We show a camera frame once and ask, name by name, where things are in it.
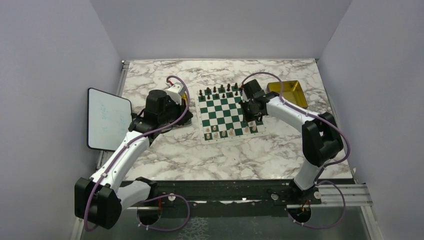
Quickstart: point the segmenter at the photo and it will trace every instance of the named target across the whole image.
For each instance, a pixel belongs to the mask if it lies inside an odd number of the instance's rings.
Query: marble tabletop
[[[283,81],[298,80],[308,110],[331,111],[314,59],[171,59],[135,60],[129,64],[122,97],[129,99],[139,113],[150,90],[165,89],[166,77],[176,75],[194,90],[238,83],[247,75],[265,71]],[[275,82],[271,76],[254,77],[265,88]],[[151,180],[257,180],[291,179],[299,171],[304,156],[301,134],[287,123],[264,117],[269,135],[203,145],[200,140],[195,100],[189,110],[192,125],[161,134],[134,163],[126,180],[145,177]],[[344,153],[339,153],[336,160]],[[351,178],[347,162],[328,167],[321,178]]]

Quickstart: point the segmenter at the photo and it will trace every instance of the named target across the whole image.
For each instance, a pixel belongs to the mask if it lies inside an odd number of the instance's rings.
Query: green and white chessboard
[[[234,86],[231,86],[230,91],[227,91],[226,86],[223,90],[217,87],[218,97],[213,92],[213,86],[210,88],[210,93],[207,93],[206,89],[201,91],[203,99],[198,89],[195,104],[202,144],[216,144],[268,135],[262,121],[243,122],[243,112],[239,104],[242,93]]]

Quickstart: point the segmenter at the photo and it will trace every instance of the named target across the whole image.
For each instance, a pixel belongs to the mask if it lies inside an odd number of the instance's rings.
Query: gray wall
[[[387,240],[423,239],[424,1],[353,0],[318,62]]]
[[[319,58],[351,0],[91,0],[129,59]]]
[[[88,0],[0,4],[0,239],[67,239],[74,184],[95,169],[87,88],[116,91],[120,58]]]

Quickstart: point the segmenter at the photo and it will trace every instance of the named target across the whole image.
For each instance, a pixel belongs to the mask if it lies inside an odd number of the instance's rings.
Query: yellow tray
[[[282,97],[287,99],[290,103],[296,104],[297,106],[306,109],[308,103],[306,102],[304,91],[302,90],[299,81],[283,81]],[[281,84],[279,81],[268,83],[266,86],[266,92],[280,93]]]

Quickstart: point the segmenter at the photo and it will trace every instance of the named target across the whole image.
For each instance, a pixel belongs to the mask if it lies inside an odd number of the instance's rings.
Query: whiteboard
[[[88,89],[87,146],[90,149],[115,151],[124,140],[131,121],[128,99]]]

